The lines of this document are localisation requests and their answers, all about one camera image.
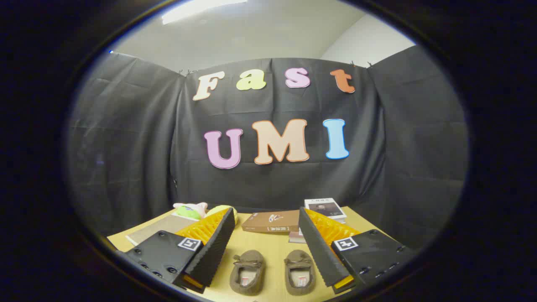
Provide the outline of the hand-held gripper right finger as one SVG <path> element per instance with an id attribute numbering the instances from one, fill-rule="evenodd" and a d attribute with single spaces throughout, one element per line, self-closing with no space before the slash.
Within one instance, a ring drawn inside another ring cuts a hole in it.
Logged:
<path id="1" fill-rule="evenodd" d="M 377 285 L 416 254 L 378 229 L 360 232 L 307 208 L 300 208 L 299 228 L 325 285 L 336 294 Z"/>

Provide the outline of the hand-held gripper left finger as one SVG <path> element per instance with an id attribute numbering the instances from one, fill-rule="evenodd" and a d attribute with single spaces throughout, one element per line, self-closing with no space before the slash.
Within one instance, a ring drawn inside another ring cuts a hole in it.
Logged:
<path id="1" fill-rule="evenodd" d="M 235 228 L 231 208 L 175 233 L 159 230 L 125 253 L 142 270 L 177 287 L 203 294 L 212 283 Z"/>

